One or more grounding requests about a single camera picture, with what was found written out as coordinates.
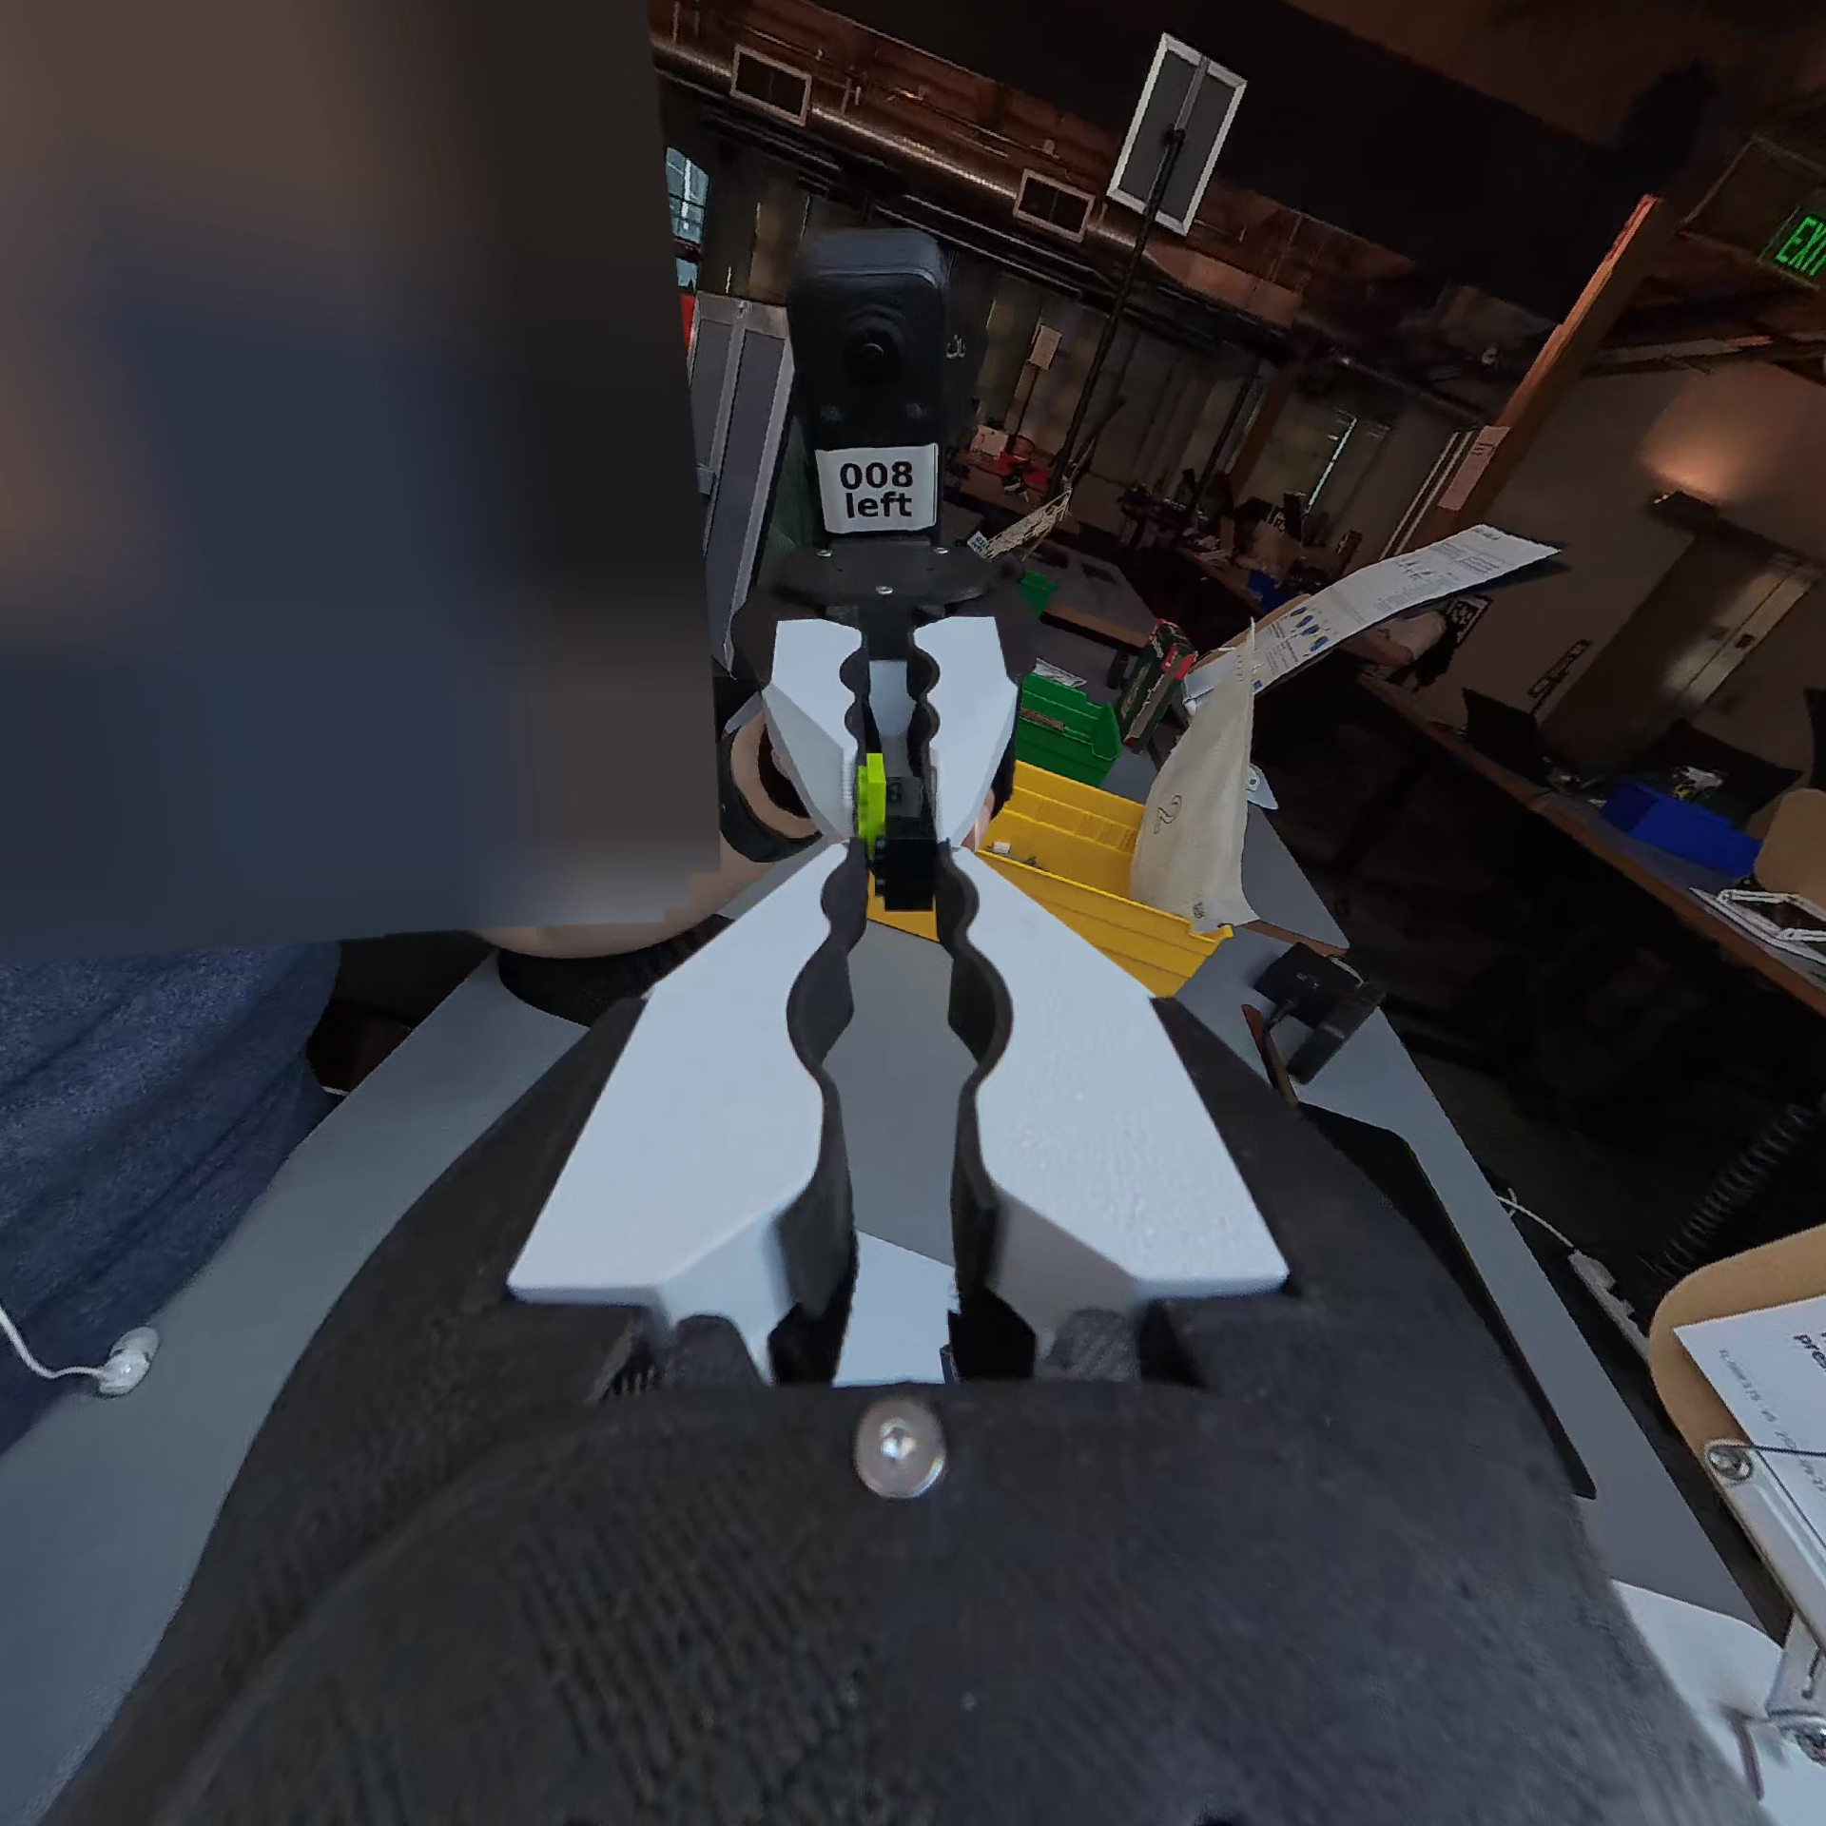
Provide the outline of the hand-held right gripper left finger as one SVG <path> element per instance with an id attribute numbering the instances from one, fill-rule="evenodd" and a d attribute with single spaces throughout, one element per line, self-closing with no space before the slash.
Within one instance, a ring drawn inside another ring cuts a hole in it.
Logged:
<path id="1" fill-rule="evenodd" d="M 866 901 L 860 844 L 829 844 L 645 996 L 515 1300 L 724 1320 L 766 1378 L 834 1379 L 859 1249 L 829 1060 Z"/>

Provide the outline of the yellow plastic bin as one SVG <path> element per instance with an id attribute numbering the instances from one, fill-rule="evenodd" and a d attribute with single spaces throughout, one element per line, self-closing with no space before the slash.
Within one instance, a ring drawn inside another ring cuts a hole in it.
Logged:
<path id="1" fill-rule="evenodd" d="M 1154 996 L 1178 994 L 1233 938 L 1233 927 L 1198 935 L 1128 897 L 1141 803 L 1015 762 L 1005 820 L 1010 853 L 980 852 L 980 861 Z"/>

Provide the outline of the black and lime brick assembly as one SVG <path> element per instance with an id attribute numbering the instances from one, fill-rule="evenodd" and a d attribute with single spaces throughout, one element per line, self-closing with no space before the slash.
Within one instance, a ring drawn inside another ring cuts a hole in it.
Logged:
<path id="1" fill-rule="evenodd" d="M 919 774 L 867 747 L 855 778 L 855 823 L 882 908 L 891 914 L 931 912 L 939 838 Z"/>

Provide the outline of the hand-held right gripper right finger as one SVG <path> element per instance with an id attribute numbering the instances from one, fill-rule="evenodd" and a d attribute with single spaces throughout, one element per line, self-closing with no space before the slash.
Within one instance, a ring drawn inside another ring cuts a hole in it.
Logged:
<path id="1" fill-rule="evenodd" d="M 934 876 L 956 1106 L 951 1371 L 1127 1357 L 1167 1302 L 1287 1289 L 1287 1257 L 1170 1023 L 1171 1007 L 980 856 Z"/>

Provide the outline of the grey desk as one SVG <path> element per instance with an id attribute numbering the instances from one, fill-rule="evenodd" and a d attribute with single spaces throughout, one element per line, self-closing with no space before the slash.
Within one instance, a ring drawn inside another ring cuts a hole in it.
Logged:
<path id="1" fill-rule="evenodd" d="M 1762 1822 L 1450 1271 L 1175 1001 L 1280 1293 L 876 1391 L 515 1300 L 644 999 L 351 1264 L 385 1181 L 299 1153 L 11 1452 L 39 1822 Z"/>

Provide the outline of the black desk clamp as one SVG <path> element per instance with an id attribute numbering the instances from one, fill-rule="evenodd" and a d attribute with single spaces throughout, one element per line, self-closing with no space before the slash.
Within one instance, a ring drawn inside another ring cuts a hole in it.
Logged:
<path id="1" fill-rule="evenodd" d="M 1280 1066 L 1293 1085 L 1309 1085 L 1380 1012 L 1385 989 L 1359 974 L 1341 951 L 1291 944 L 1254 981 L 1267 1001 L 1264 1038 L 1280 1023 L 1306 1029 Z"/>

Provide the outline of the black flat panel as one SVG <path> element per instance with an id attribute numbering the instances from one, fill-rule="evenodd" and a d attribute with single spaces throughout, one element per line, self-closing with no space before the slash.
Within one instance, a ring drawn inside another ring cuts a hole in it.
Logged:
<path id="1" fill-rule="evenodd" d="M 1513 1378 L 1556 1450 L 1572 1493 L 1581 1499 L 1595 1499 L 1595 1484 L 1579 1447 L 1572 1444 L 1558 1412 L 1541 1389 L 1531 1361 L 1525 1357 L 1516 1333 L 1494 1300 L 1408 1140 L 1391 1129 L 1369 1125 L 1345 1113 L 1320 1108 L 1312 1102 L 1303 1102 L 1300 1110 L 1315 1129 L 1326 1134 L 1337 1151 L 1351 1158 L 1380 1189 L 1383 1198 L 1404 1215 L 1431 1253 L 1450 1271 L 1462 1295 L 1512 1364 Z"/>

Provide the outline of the light panel on stand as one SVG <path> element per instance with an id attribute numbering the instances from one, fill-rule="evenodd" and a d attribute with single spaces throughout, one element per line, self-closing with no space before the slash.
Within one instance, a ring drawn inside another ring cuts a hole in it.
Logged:
<path id="1" fill-rule="evenodd" d="M 1160 34 L 1156 41 L 1143 90 L 1104 188 L 1106 200 L 1138 213 L 1138 225 L 1056 453 L 1056 494 L 1081 465 L 1081 432 L 1154 231 L 1166 227 L 1183 237 L 1195 220 L 1245 89 L 1244 76 L 1192 44 L 1175 34 Z"/>

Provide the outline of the white truss model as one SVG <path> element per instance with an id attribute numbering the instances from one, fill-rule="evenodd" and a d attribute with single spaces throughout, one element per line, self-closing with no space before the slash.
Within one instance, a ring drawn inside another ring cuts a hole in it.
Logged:
<path id="1" fill-rule="evenodd" d="M 1823 951 L 1823 908 L 1803 896 L 1758 886 L 1693 888 L 1723 922 L 1776 950 Z"/>

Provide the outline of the dark green and red box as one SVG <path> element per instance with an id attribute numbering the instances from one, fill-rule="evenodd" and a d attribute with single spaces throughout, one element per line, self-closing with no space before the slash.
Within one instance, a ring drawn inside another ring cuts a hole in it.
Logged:
<path id="1" fill-rule="evenodd" d="M 1176 688 L 1200 658 L 1198 643 L 1175 621 L 1154 621 L 1113 707 L 1123 749 L 1152 740 Z"/>

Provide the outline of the white cloth bag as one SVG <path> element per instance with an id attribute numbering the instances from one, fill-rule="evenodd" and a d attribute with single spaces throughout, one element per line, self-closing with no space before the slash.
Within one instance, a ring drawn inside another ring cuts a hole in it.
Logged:
<path id="1" fill-rule="evenodd" d="M 1195 669 L 1207 688 L 1156 772 L 1133 845 L 1131 899 L 1202 936 L 1256 916 L 1241 881 L 1254 645 L 1247 630 Z"/>

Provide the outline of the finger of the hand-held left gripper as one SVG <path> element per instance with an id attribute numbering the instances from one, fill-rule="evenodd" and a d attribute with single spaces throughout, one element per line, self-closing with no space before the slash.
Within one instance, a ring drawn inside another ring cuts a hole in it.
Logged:
<path id="1" fill-rule="evenodd" d="M 900 653 L 872 656 L 874 730 L 894 778 L 917 784 L 939 844 L 963 847 L 1013 747 L 1020 676 L 997 620 L 956 613 L 909 626 Z"/>
<path id="2" fill-rule="evenodd" d="M 813 823 L 827 837 L 857 840 L 870 751 L 864 635 L 829 620 L 781 620 L 760 696 L 775 757 Z"/>

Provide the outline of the long wooden workbench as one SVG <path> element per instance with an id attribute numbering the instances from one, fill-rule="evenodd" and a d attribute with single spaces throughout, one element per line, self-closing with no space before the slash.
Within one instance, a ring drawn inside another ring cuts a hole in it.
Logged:
<path id="1" fill-rule="evenodd" d="M 1608 826 L 1584 800 L 1531 783 L 1498 761 L 1483 757 L 1448 724 L 1438 722 L 1425 710 L 1416 696 L 1397 691 L 1373 676 L 1359 678 L 1359 687 L 1369 699 L 1397 716 L 1414 736 L 1513 800 L 1538 821 L 1560 832 L 1610 874 L 1633 882 L 1634 890 L 1665 907 L 1679 924 L 1722 951 L 1735 968 L 1762 976 L 1803 1010 L 1820 1019 L 1823 1018 L 1823 987 L 1818 974 L 1810 974 L 1791 953 L 1775 950 L 1745 927 L 1722 916 L 1714 901 L 1705 897 L 1705 888 L 1690 882 L 1670 861 L 1659 858 L 1650 845 L 1637 844 L 1619 828 Z"/>

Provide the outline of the person's blue shirt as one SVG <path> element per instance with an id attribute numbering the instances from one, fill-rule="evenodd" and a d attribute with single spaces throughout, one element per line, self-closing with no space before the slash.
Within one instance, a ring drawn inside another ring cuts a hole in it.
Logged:
<path id="1" fill-rule="evenodd" d="M 3 969 L 3 1295 L 101 1364 L 235 1234 L 333 1108 L 307 1060 L 340 944 Z"/>

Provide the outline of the white sheet stand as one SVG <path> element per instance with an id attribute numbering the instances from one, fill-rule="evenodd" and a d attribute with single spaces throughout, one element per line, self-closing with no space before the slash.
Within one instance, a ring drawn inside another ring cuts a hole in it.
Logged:
<path id="1" fill-rule="evenodd" d="M 1789 1601 L 1782 1640 L 1706 1608 L 1619 1584 L 1637 1629 L 1762 1822 L 1823 1822 L 1822 1452 L 1705 1444 L 1702 1463 Z"/>

